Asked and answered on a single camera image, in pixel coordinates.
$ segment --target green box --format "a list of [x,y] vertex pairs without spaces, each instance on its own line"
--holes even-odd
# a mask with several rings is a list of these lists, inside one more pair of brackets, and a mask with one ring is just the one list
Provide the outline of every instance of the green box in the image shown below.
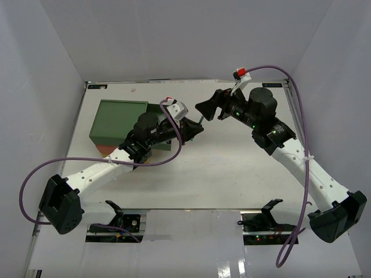
[[[165,117],[158,104],[148,101],[101,100],[89,137],[95,145],[117,147],[146,111]],[[164,142],[152,148],[169,151],[171,145]]]

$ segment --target red wire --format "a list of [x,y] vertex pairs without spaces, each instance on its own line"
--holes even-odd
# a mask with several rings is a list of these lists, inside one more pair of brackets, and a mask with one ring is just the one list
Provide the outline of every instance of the red wire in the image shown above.
[[270,235],[269,237],[275,236],[276,233],[278,232],[278,230],[279,230],[279,226],[278,226],[277,229],[274,231],[273,235]]
[[274,238],[275,239],[278,238],[281,235],[282,231],[283,231],[283,225],[281,225],[281,230],[279,231],[279,233]]

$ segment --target cable tie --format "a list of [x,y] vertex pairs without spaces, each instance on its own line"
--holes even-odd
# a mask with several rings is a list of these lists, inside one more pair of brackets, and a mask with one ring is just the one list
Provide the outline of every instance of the cable tie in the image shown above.
[[[114,165],[114,163],[112,162],[112,157],[111,156],[108,157],[108,163],[111,164],[112,166]],[[113,178],[113,180],[114,181],[117,180],[117,178],[116,178],[116,167],[114,167],[114,178]]]
[[303,160],[304,161],[311,161],[311,160],[313,160],[314,159],[314,155],[310,155],[310,156],[305,156],[305,157],[303,157]]

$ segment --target black bracket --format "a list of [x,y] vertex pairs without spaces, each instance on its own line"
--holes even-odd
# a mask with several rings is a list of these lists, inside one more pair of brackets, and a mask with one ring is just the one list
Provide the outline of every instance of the black bracket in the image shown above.
[[61,235],[71,232],[81,222],[83,210],[78,193],[59,175],[51,177],[46,184],[39,209]]
[[123,217],[122,209],[112,201],[107,200],[106,203],[109,204],[116,213],[116,216],[114,217],[114,219],[112,219],[112,221],[108,224],[108,226],[120,227],[122,224],[120,223],[120,221],[122,222],[122,217]]
[[334,242],[359,221],[367,198],[361,191],[348,195],[341,203],[334,202],[334,208],[328,211],[309,213],[311,229],[323,241]]
[[277,227],[277,223],[276,221],[274,220],[272,214],[271,214],[271,210],[273,209],[273,207],[280,203],[280,202],[283,202],[282,199],[274,199],[272,201],[270,201],[269,203],[267,203],[262,209],[261,209],[261,213],[262,215],[264,215],[268,221],[269,221],[269,227],[270,228],[275,228]]
[[150,147],[142,144],[135,138],[133,131],[130,131],[124,143],[119,146],[129,154],[129,158],[133,159],[135,163],[143,164],[148,158],[152,156]]

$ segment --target white panel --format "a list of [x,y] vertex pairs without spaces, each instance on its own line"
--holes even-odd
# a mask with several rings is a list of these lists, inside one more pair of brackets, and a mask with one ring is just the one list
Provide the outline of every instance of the white panel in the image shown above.
[[[239,219],[237,211],[150,211],[140,244],[85,243],[79,232],[67,237],[44,234],[44,253],[35,249],[32,266],[43,269],[43,278],[245,278]],[[166,235],[168,240],[150,241],[147,235]],[[71,243],[76,243],[74,253]],[[58,247],[53,259],[45,255],[54,250],[49,244]]]
[[[32,229],[20,213],[26,175],[66,151],[83,83],[37,0],[0,1],[0,277],[21,277]],[[35,175],[24,204],[37,214],[54,165]]]
[[231,79],[262,64],[293,72],[331,0],[41,2],[85,81],[125,81]]
[[[334,1],[295,72],[316,160],[338,182],[371,197],[370,1]],[[371,276],[371,206],[350,237]]]
[[275,262],[281,247],[245,246],[247,277],[347,278],[361,274],[347,234],[329,244],[319,239],[314,232],[304,231],[286,263],[277,269]]

